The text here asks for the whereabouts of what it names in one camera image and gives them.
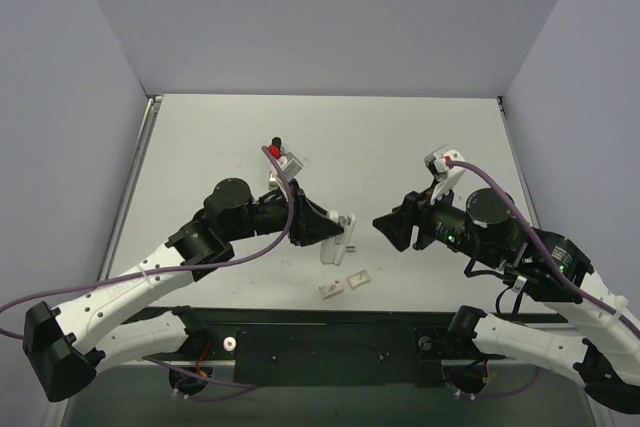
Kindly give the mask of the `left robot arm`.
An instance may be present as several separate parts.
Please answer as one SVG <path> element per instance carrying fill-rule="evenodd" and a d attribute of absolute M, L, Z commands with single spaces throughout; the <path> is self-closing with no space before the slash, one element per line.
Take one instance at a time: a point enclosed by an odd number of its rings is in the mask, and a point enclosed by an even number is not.
<path fill-rule="evenodd" d="M 192 309 L 172 308 L 146 321 L 131 318 L 230 261 L 237 240 L 286 233 L 294 246 L 320 245 L 322 263 L 340 264 L 354 215 L 325 210 L 296 181 L 289 186 L 255 198 L 245 181 L 224 179 L 189 222 L 136 266 L 76 299 L 31 307 L 22 346 L 46 398 L 66 400 L 98 374 L 148 355 L 200 355 L 206 328 Z"/>

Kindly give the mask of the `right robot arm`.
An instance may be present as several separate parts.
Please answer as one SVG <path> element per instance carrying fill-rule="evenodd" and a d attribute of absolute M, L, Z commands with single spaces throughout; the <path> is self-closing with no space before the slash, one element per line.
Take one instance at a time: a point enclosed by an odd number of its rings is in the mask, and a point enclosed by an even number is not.
<path fill-rule="evenodd" d="M 553 334 L 462 306 L 446 333 L 453 353 L 526 362 L 575 382 L 611 410 L 638 414 L 639 321 L 569 239 L 519 222 L 490 188 L 472 193 L 464 209 L 451 194 L 432 201 L 430 191 L 410 192 L 372 225 L 400 252 L 442 243 L 468 257 L 466 277 L 493 276 L 577 331 Z"/>

